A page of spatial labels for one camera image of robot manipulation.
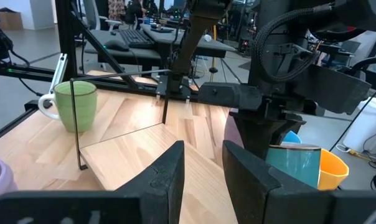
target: mug handle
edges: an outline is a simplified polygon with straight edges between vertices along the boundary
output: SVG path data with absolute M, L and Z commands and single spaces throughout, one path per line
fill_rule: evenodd
M 44 108 L 44 101 L 50 100 L 55 102 L 55 95 L 54 94 L 46 94 L 40 97 L 39 102 L 37 103 L 37 106 L 39 106 L 39 110 L 46 115 L 47 117 L 55 120 L 60 120 L 60 117 L 58 114 L 53 114 L 49 112 L 47 109 Z

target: person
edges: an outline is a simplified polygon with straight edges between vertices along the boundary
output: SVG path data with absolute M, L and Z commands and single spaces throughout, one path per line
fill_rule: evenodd
M 134 24 L 137 18 L 136 30 L 140 30 L 140 24 L 143 22 L 140 18 L 143 18 L 146 13 L 146 9 L 143 8 L 143 0 L 133 0 L 131 5 L 127 8 L 125 22 L 128 24 Z

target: computer mouse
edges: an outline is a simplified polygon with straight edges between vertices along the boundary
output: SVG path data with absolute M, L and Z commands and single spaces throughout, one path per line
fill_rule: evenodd
M 119 40 L 109 40 L 104 46 L 110 50 L 129 51 L 128 45 Z

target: blue cup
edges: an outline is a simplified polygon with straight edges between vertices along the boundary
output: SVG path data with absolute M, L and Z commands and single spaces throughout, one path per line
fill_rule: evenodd
M 280 171 L 318 188 L 321 148 L 309 144 L 282 142 L 270 146 L 266 162 Z

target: mug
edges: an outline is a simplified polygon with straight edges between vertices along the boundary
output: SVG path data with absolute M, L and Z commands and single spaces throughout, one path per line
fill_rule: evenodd
M 75 92 L 77 131 L 80 133 L 89 130 L 93 125 L 96 111 L 96 86 L 89 82 L 75 81 L 73 89 Z M 55 103 L 58 114 L 53 114 L 44 108 L 45 100 Z M 70 82 L 59 83 L 54 87 L 53 94 L 41 96 L 38 106 L 44 115 L 55 120 L 61 120 L 67 131 L 75 131 Z
M 266 162 L 301 182 L 318 188 L 320 147 L 294 142 L 282 142 L 279 146 L 270 145 Z

